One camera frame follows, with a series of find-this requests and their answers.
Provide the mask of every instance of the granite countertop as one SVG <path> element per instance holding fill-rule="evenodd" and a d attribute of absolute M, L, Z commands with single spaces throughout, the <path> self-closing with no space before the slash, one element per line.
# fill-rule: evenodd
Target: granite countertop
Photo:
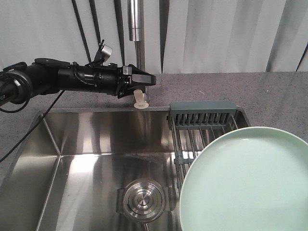
<path fill-rule="evenodd" d="M 157 85 L 149 88 L 149 94 L 153 107 L 174 101 L 231 100 L 245 110 L 252 126 L 280 128 L 308 141 L 307 72 L 164 74 L 157 75 Z M 48 108 L 55 97 L 37 96 L 22 112 L 0 113 L 0 156 L 23 137 L 34 116 Z M 54 108 L 132 106 L 132 97 L 119 100 L 105 94 L 67 91 Z M 15 154 L 0 164 L 0 184 Z"/>

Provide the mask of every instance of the stainless steel faucet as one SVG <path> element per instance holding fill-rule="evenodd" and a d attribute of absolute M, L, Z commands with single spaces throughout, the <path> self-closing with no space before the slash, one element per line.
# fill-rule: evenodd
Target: stainless steel faucet
<path fill-rule="evenodd" d="M 135 42 L 137 67 L 145 71 L 143 0 L 128 0 L 128 31 L 129 40 Z M 134 96 L 136 108 L 143 109 L 149 106 L 147 87 L 144 93 L 135 90 Z"/>

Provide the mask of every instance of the dish rack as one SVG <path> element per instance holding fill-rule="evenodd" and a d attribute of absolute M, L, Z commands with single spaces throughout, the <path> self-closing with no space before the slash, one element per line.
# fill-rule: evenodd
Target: dish rack
<path fill-rule="evenodd" d="M 245 112 L 231 101 L 174 102 L 168 117 L 180 195 L 189 167 L 213 140 L 250 126 Z"/>

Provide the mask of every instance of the sink drain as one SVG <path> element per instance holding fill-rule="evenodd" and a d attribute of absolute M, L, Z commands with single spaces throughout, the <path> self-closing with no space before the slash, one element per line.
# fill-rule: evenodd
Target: sink drain
<path fill-rule="evenodd" d="M 130 183 L 124 192 L 124 214 L 135 222 L 149 223 L 157 219 L 165 207 L 165 195 L 161 185 L 150 179 Z"/>

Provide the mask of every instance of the sink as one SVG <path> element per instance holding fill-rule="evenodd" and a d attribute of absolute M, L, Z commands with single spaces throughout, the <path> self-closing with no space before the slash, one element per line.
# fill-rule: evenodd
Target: sink
<path fill-rule="evenodd" d="M 0 188 L 1 230 L 180 231 L 168 114 L 169 107 L 51 110 L 20 147 Z M 247 126 L 240 110 L 235 118 Z M 151 215 L 144 181 L 147 195 L 162 197 L 147 227 L 133 218 Z M 141 188 L 123 204 L 136 185 Z M 125 210 L 130 200 L 142 208 L 133 217 Z"/>

